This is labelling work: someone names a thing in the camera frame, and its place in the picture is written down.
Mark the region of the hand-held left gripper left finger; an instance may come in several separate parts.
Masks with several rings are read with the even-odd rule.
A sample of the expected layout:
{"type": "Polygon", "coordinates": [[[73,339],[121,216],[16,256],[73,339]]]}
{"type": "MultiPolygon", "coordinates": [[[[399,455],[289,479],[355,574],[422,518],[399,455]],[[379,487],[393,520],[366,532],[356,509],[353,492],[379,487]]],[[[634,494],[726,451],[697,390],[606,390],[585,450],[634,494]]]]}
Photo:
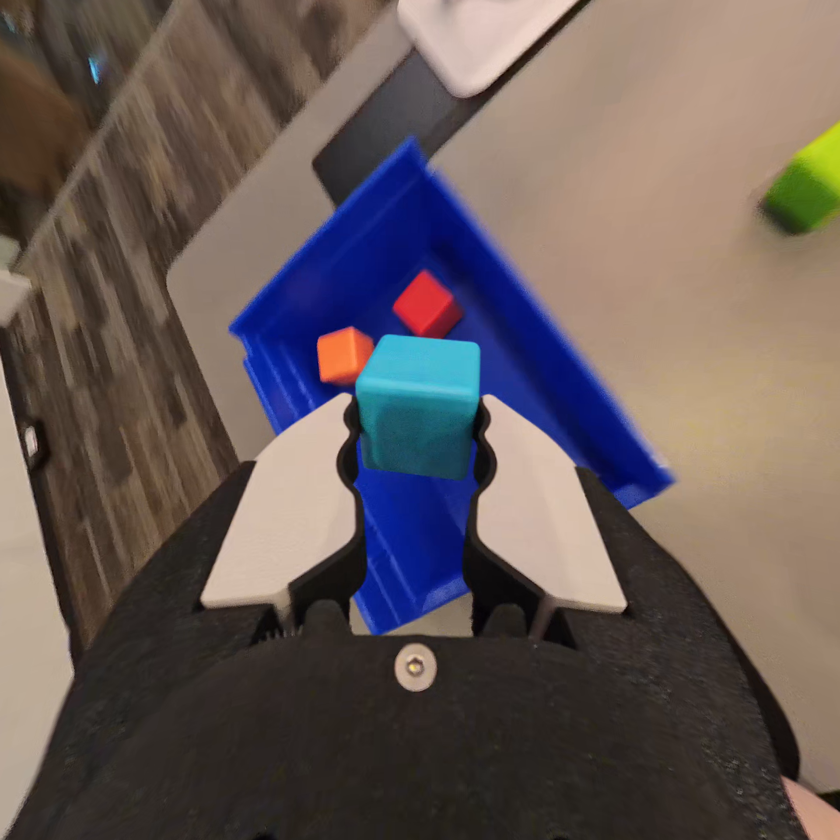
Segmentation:
{"type": "Polygon", "coordinates": [[[270,606],[302,631],[330,602],[350,631],[367,574],[364,503],[355,481],[358,405],[340,393],[279,434],[256,458],[200,595],[201,607],[270,606]]]}

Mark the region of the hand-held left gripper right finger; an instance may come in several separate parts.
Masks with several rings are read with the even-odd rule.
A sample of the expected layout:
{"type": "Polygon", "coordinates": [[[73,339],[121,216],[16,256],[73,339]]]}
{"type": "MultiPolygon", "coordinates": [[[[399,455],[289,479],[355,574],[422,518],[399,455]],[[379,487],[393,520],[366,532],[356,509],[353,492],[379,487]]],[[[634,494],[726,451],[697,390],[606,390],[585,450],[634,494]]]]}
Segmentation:
{"type": "Polygon", "coordinates": [[[627,598],[579,469],[561,446],[494,395],[474,424],[476,490],[469,503],[464,581],[478,634],[500,606],[545,634],[560,609],[621,615],[627,598]]]}

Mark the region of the teal magnetic cube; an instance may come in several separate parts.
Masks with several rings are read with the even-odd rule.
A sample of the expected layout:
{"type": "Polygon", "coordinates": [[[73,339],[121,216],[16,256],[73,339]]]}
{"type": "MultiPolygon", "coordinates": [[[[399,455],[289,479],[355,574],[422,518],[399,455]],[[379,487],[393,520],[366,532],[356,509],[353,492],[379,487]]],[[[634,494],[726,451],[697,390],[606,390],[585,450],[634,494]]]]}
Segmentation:
{"type": "Polygon", "coordinates": [[[480,402],[480,347],[386,334],[355,383],[367,469],[462,480],[480,402]]]}

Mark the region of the orange magnetic cube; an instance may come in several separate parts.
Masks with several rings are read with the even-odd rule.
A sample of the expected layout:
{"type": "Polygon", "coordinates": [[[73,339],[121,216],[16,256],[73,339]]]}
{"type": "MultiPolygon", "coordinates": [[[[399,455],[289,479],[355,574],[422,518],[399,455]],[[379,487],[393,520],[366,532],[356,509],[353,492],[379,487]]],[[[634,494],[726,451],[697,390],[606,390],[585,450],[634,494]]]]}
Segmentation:
{"type": "Polygon", "coordinates": [[[318,337],[318,373],[322,383],[353,385],[373,354],[375,343],[354,327],[328,332],[318,337]]]}

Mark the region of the red magnetic cube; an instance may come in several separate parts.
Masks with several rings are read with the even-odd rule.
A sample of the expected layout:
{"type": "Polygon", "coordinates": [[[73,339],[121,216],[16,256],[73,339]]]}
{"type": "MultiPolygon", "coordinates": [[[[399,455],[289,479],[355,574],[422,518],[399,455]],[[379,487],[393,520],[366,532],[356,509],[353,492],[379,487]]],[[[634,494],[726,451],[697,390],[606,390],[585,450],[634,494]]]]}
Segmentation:
{"type": "Polygon", "coordinates": [[[429,269],[419,271],[394,301],[392,312],[412,335],[443,340],[465,313],[451,290],[429,269]]]}

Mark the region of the blue plastic bin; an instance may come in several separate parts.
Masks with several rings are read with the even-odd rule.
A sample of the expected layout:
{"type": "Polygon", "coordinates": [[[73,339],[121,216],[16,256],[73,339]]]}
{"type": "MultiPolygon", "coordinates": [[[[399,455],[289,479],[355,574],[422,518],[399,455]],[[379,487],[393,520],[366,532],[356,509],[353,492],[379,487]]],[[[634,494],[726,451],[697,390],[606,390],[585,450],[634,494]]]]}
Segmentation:
{"type": "MultiPolygon", "coordinates": [[[[676,481],[543,301],[406,140],[231,322],[276,434],[341,392],[320,381],[317,339],[409,331],[393,312],[422,270],[463,309],[449,336],[480,347],[480,392],[592,469],[625,508],[676,481]]],[[[360,467],[367,575],[354,597],[386,634],[467,593],[461,575],[472,475],[453,481],[360,467]]]]}

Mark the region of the green magnetic cube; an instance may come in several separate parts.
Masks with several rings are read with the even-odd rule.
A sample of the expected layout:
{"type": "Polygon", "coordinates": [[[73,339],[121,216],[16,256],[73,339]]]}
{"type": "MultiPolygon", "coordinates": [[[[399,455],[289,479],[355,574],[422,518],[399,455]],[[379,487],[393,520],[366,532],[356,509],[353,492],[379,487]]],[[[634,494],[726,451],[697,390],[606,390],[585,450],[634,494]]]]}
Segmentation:
{"type": "Polygon", "coordinates": [[[797,151],[759,205],[788,235],[805,235],[839,214],[839,123],[797,151]]]}

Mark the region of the black floor device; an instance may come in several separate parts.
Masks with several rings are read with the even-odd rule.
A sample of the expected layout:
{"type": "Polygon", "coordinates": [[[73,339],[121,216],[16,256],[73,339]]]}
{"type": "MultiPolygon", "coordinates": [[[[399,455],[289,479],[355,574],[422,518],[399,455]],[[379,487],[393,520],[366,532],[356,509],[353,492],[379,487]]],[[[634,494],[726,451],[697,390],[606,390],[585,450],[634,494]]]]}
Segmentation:
{"type": "Polygon", "coordinates": [[[24,417],[17,423],[17,433],[30,475],[49,462],[50,447],[44,422],[39,418],[24,417]]]}

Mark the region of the stacked cardboard boxes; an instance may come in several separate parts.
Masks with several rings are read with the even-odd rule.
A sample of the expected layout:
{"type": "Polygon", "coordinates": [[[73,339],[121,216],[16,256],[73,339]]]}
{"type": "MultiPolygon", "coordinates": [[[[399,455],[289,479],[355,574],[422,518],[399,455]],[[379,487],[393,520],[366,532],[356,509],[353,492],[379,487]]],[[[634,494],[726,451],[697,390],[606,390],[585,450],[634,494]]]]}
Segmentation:
{"type": "Polygon", "coordinates": [[[1,46],[1,177],[52,200],[86,149],[87,115],[40,64],[1,46]]]}

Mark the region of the white sign stand base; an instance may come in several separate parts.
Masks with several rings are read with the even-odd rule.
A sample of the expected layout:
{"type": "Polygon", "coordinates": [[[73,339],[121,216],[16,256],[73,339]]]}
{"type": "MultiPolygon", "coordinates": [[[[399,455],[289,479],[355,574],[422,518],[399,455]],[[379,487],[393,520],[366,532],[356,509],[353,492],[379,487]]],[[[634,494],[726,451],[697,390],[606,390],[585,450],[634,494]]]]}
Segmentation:
{"type": "Polygon", "coordinates": [[[453,97],[485,91],[575,1],[399,1],[400,26],[453,97]]]}

